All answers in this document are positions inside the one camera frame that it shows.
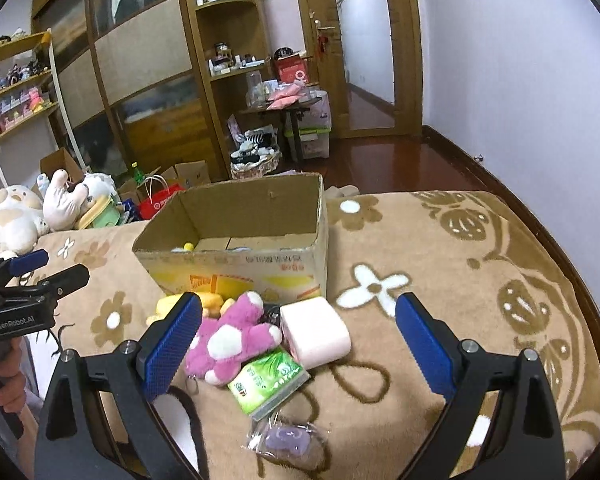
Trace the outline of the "person left hand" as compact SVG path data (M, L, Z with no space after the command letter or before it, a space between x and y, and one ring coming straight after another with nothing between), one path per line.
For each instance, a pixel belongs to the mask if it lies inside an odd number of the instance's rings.
M5 413L19 414L26 405L26 378L20 370L21 338L10 341L10 350L0 361L0 408Z

